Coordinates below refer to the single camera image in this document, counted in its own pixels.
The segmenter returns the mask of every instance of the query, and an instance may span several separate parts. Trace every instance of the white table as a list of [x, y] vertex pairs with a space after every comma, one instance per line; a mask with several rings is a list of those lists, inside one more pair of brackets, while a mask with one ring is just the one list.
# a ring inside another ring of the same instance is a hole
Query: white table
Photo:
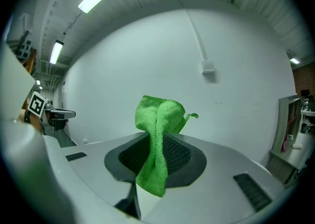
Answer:
[[301, 132], [301, 128], [302, 128], [302, 124], [304, 122], [305, 116], [315, 116], [315, 111], [301, 110], [301, 115], [302, 115], [302, 118], [300, 120], [299, 132]]

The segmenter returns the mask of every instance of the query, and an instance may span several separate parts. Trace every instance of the green towel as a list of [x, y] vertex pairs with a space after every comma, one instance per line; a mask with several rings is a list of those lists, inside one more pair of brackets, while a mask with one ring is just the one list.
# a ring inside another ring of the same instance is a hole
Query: green towel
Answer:
[[179, 133], [190, 116], [177, 101], [143, 96], [135, 113], [138, 129], [150, 133], [150, 153], [141, 168], [136, 183], [147, 192], [162, 197], [165, 193], [167, 166], [163, 156], [163, 133]]

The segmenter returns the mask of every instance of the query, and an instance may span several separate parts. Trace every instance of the brick wall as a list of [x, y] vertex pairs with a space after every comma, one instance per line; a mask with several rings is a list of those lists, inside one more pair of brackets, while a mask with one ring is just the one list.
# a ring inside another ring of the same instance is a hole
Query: brick wall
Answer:
[[315, 62], [293, 70], [295, 90], [301, 96], [301, 90], [309, 89], [315, 96]]

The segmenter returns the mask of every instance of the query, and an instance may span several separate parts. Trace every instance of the black wristband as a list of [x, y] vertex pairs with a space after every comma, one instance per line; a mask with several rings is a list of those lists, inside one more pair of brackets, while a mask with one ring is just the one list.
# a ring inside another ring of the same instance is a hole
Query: black wristband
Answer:
[[24, 122], [27, 123], [27, 124], [30, 124], [30, 123], [31, 123], [29, 110], [26, 110], [26, 111], [25, 111], [25, 114], [24, 114]]

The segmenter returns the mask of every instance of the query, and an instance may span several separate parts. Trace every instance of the ceiling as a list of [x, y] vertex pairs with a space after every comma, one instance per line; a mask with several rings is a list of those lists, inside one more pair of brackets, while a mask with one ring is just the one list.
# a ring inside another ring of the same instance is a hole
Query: ceiling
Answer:
[[[37, 49], [35, 78], [54, 91], [80, 48], [114, 19], [136, 8], [166, 0], [103, 0], [88, 14], [81, 0], [37, 0], [33, 22], [33, 47]], [[315, 61], [311, 38], [291, 0], [221, 0], [264, 16], [279, 35], [289, 58], [301, 64]], [[56, 65], [49, 64], [56, 39], [64, 42]]]

